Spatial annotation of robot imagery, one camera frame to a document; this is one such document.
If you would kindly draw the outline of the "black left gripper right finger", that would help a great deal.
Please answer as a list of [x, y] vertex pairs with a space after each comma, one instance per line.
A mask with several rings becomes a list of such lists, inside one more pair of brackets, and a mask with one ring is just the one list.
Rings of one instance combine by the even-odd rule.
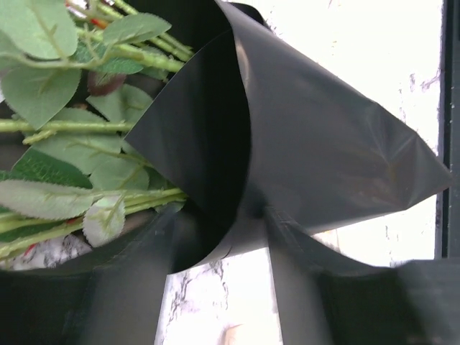
[[373, 267], [303, 233], [266, 208], [285, 344], [457, 344], [459, 260]]

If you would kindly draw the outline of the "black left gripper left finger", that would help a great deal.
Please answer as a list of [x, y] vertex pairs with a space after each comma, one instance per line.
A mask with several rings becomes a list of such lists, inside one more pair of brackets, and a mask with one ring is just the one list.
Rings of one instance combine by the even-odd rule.
[[52, 269], [1, 272], [3, 344], [152, 344], [166, 277], [203, 256], [197, 207], [168, 206]]

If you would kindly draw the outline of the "black wrapping paper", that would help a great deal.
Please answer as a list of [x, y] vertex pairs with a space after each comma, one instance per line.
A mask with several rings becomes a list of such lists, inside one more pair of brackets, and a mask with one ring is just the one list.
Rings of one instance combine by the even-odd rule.
[[408, 126], [230, 4], [146, 4], [193, 48], [179, 71], [53, 74], [1, 60], [8, 107], [41, 129], [62, 109], [128, 84], [152, 104], [125, 141], [211, 222], [201, 262], [273, 208], [316, 233], [402, 211], [446, 189], [449, 171]]

